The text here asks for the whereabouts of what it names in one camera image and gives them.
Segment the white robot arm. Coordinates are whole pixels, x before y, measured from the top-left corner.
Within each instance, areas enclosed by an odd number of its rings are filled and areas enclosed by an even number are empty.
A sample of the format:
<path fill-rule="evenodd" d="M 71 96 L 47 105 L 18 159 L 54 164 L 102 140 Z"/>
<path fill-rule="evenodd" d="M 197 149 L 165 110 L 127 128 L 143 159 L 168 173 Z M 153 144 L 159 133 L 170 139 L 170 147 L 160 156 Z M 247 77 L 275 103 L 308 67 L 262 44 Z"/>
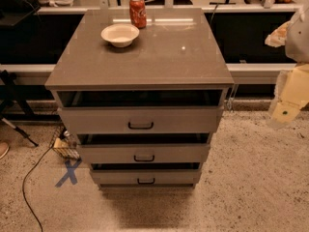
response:
<path fill-rule="evenodd" d="M 289 21 L 268 35 L 265 44 L 285 46 L 286 56 L 296 61 L 291 70 L 278 75 L 268 111 L 267 124 L 281 129 L 309 103 L 309 6 L 302 6 Z"/>

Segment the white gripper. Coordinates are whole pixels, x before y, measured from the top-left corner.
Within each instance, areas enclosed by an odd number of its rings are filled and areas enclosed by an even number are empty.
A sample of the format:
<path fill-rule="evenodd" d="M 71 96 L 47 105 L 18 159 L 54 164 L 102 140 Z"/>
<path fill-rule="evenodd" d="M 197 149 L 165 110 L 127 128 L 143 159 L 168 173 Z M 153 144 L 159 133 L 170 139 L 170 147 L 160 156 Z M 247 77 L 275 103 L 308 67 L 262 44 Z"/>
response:
<path fill-rule="evenodd" d="M 265 39 L 265 44 L 279 47 L 285 44 L 290 22 L 276 28 Z M 288 126 L 309 102 L 309 64 L 297 64 L 287 73 L 287 80 L 279 101 L 272 101 L 268 110 L 267 125 L 275 130 Z"/>

